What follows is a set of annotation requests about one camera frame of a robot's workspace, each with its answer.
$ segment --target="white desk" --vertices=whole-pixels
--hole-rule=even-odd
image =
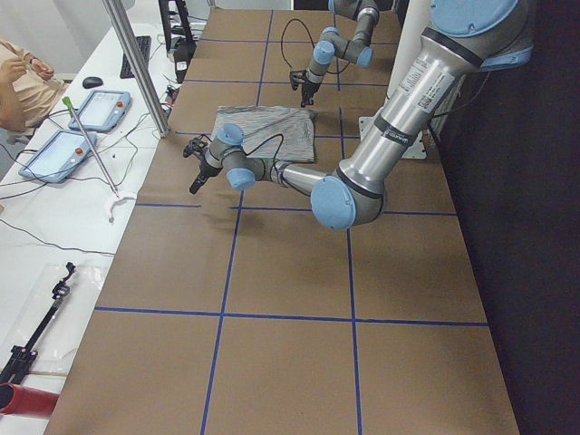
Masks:
[[[149,61],[149,70],[157,94],[162,96],[169,84],[166,77],[174,79],[175,74],[173,64],[166,57],[164,47],[160,47],[155,51],[159,45],[157,37],[162,34],[160,26],[134,24],[133,31],[136,35],[149,34],[151,36],[150,56],[152,57]],[[116,34],[111,29],[67,90],[67,95],[71,98],[75,107],[79,107],[90,92],[89,90],[84,90],[81,85],[82,79],[86,76],[99,76],[103,79],[104,85],[97,89],[130,92],[132,97],[130,109],[116,129],[106,135],[99,134],[97,147],[99,150],[103,150],[119,140],[135,127],[141,115],[148,112],[136,80],[122,80],[119,78],[121,58],[121,46]],[[54,111],[59,111],[63,108],[64,106],[60,103],[54,108]],[[53,119],[66,128],[69,116],[61,114]],[[27,148],[37,150],[56,130],[57,127],[55,125],[45,121]],[[137,153],[120,189],[137,192],[147,174],[159,141],[159,134],[156,132],[155,124],[150,116],[147,116],[139,128],[130,135],[130,140],[136,145]],[[101,154],[104,164],[115,182],[119,182],[122,179],[134,152],[135,148],[133,146],[126,140],[121,140],[110,150]],[[24,163],[30,157],[30,154],[24,154],[19,161]],[[6,186],[8,183],[23,180],[17,173],[18,169],[19,165],[14,164],[2,183],[0,183],[2,185],[0,187],[0,198],[17,195],[42,184],[38,181],[30,181]],[[95,159],[87,159],[72,176],[78,179],[90,177],[103,179],[102,172]],[[110,198],[111,194],[109,186],[102,181],[68,179],[63,184],[49,184],[21,197],[0,199],[0,204],[5,206],[0,218],[16,227],[30,231],[47,242],[55,243],[62,247],[79,247],[85,250],[114,253],[133,210],[134,201],[127,201],[115,206],[113,209],[115,220],[111,224],[104,214],[105,200]],[[112,259],[113,256],[84,254],[79,251],[62,251],[56,247],[44,246],[25,233],[0,223],[0,264],[2,265],[0,269],[0,301],[2,301],[0,305],[0,343],[9,339],[8,334],[13,325],[18,322],[18,317],[23,312],[31,292],[38,288],[39,284],[44,285],[46,271],[54,269],[50,265],[64,266],[70,261],[79,267],[79,270],[95,268],[98,271],[102,271],[102,277],[104,278]],[[48,305],[52,302],[50,292],[57,281],[46,283],[46,288],[43,290]],[[75,335],[80,338],[92,309],[90,303],[91,301],[94,302],[96,296],[90,295],[84,299],[77,298],[75,301],[74,286],[72,285],[70,299],[64,302],[63,308],[66,308],[66,305],[70,303],[71,306],[69,308],[84,311],[87,315],[80,315],[81,319],[79,320],[78,315],[76,317],[72,315],[74,314],[73,309],[66,311],[62,308],[53,324],[58,322],[59,328],[64,325],[67,330],[74,331]],[[30,321],[28,324],[29,334],[32,334],[43,316],[44,313],[40,314],[38,319]],[[50,335],[51,329],[49,325],[44,339],[46,341],[54,339]],[[42,349],[42,342],[43,338],[41,338],[36,347]],[[10,357],[12,344],[24,345],[25,341],[2,345],[0,348],[0,365],[2,367],[4,367]],[[64,380],[64,376],[31,374],[26,377],[23,384],[41,390],[59,392],[63,387]],[[28,419],[21,416],[0,416],[0,433],[3,435],[40,434],[44,431],[46,422],[47,420]]]

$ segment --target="label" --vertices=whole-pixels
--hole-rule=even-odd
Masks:
[[[399,129],[395,129],[381,115],[374,120],[374,126],[382,131],[382,136],[393,142],[401,144],[403,147],[410,147],[415,142],[415,136],[407,134]]]
[[[411,104],[431,113],[454,81],[455,77],[437,65],[415,59],[399,87],[409,97]]]

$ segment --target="keyboard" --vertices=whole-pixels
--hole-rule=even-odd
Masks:
[[[149,65],[149,53],[151,50],[151,37],[148,35],[145,36],[136,36],[137,45],[139,46],[139,50],[143,55],[143,60],[145,61],[145,66]],[[119,76],[122,79],[130,79],[131,77],[135,77],[133,71],[131,70],[131,65],[129,64],[129,59],[127,56],[123,55],[123,62],[121,64],[121,74]]]

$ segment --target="metal pole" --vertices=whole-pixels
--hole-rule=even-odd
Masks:
[[[164,138],[169,132],[169,125],[165,117],[165,112],[161,109],[157,93],[155,93],[155,87],[147,71],[147,65],[140,53],[127,13],[121,4],[121,0],[102,0],[102,2],[107,10],[107,14],[109,14],[121,47],[127,55],[127,59],[129,59],[130,67],[135,74],[137,84],[149,108],[151,117],[155,121],[155,125],[157,125],[159,135],[161,138]]]

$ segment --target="red object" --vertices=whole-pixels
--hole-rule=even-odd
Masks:
[[[58,394],[14,383],[0,384],[0,414],[48,419],[58,401]]]

